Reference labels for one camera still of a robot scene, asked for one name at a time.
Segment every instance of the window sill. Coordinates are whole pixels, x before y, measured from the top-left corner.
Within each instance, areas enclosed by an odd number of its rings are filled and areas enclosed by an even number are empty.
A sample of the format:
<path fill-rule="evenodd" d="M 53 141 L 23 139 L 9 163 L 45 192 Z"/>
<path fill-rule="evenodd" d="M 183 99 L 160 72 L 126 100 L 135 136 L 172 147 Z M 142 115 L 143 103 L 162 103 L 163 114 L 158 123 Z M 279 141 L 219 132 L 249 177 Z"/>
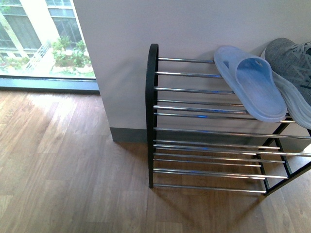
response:
<path fill-rule="evenodd" d="M 53 79 L 1 76 L 0 90 L 100 94 L 96 80 L 92 79 Z"/>

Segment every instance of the gray sneaker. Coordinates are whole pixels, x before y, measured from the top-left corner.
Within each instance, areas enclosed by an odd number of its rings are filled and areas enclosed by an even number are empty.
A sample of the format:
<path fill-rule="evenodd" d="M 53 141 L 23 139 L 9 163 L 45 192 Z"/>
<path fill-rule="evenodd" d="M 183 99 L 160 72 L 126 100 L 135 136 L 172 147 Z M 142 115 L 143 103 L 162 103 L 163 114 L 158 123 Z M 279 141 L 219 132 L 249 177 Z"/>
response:
<path fill-rule="evenodd" d="M 261 56 L 269 62 L 287 110 L 300 126 L 311 129 L 311 42 L 272 41 Z"/>

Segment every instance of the baseboard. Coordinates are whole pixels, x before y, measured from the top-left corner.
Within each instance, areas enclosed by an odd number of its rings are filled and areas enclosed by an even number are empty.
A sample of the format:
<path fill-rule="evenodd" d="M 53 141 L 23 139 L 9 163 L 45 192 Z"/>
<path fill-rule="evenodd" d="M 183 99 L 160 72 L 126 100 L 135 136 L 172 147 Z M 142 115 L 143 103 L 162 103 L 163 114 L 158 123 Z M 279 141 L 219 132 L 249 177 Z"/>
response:
<path fill-rule="evenodd" d="M 114 142 L 147 142 L 147 131 L 141 129 L 110 127 Z"/>

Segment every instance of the glass window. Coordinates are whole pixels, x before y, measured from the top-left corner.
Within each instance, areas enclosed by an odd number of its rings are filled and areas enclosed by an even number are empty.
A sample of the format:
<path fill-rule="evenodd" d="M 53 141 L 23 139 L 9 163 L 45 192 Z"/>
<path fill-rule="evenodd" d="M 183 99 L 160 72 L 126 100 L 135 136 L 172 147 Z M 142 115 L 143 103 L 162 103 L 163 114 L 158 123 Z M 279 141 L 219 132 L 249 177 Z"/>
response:
<path fill-rule="evenodd" d="M 27 16 L 20 6 L 7 6 L 0 8 L 0 10 L 4 16 Z"/>
<path fill-rule="evenodd" d="M 45 0 L 48 6 L 71 6 L 70 0 Z"/>
<path fill-rule="evenodd" d="M 0 49 L 15 49 L 14 43 L 0 24 Z"/>
<path fill-rule="evenodd" d="M 74 18 L 74 13 L 72 9 L 56 9 L 50 8 L 49 12 L 51 17 L 70 17 Z"/>
<path fill-rule="evenodd" d="M 0 0 L 0 15 L 0 75 L 95 78 L 71 0 Z"/>
<path fill-rule="evenodd" d="M 21 6 L 19 0 L 2 0 L 1 5 L 18 5 Z"/>

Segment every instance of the slipper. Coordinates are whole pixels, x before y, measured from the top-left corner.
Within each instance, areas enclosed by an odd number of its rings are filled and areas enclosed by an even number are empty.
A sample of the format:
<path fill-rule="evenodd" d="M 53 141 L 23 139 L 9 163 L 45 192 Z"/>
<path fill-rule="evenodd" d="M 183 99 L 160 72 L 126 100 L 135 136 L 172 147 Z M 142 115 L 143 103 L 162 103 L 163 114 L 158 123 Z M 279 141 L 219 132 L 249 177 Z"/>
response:
<path fill-rule="evenodd" d="M 218 48 L 214 61 L 249 114 L 265 122 L 279 122 L 285 118 L 286 105 L 273 82 L 267 61 L 233 46 Z"/>

